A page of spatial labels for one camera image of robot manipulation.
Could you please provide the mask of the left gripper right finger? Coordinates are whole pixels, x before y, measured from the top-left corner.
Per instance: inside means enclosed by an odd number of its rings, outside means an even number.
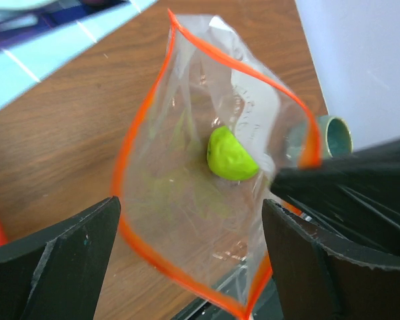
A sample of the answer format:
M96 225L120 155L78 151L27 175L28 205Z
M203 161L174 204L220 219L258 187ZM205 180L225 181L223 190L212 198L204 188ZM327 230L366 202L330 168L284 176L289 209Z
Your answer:
M262 222L285 319L400 319L400 257L344 239L271 199Z

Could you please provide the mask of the green lime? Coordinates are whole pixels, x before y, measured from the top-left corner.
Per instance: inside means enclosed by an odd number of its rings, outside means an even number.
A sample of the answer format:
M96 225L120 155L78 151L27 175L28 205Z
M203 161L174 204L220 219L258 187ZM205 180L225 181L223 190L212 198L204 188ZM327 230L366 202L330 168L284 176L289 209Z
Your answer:
M244 181L259 171L258 164L226 126L216 128L207 145L207 164L218 177Z

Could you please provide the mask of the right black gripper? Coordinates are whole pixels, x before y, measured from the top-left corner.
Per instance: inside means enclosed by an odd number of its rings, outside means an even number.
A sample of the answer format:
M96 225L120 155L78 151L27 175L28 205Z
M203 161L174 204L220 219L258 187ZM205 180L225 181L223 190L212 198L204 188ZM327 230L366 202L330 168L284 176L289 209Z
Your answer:
M352 189L330 194L295 190L318 185L365 186L374 180L400 175L400 138L352 154L326 159L316 167L284 168L269 190L286 199L326 229L360 245L400 256L400 222L389 208Z

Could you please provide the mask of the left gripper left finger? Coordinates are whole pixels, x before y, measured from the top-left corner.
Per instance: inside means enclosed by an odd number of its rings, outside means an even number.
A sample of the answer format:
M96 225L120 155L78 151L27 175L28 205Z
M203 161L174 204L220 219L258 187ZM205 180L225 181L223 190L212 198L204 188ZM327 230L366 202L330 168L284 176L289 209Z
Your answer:
M0 246L0 319L92 319L120 214L109 197Z

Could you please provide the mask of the clear orange zip top bag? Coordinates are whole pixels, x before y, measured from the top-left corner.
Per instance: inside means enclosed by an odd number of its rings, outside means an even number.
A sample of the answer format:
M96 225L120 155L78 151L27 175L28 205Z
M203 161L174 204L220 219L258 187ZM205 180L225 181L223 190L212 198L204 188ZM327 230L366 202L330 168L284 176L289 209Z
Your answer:
M123 140L112 192L119 230L156 270L237 319L250 319L272 276L261 210L283 168L321 163L311 110L217 15L169 16L161 70ZM297 163L287 136L307 123ZM226 126L258 164L244 181L208 167Z

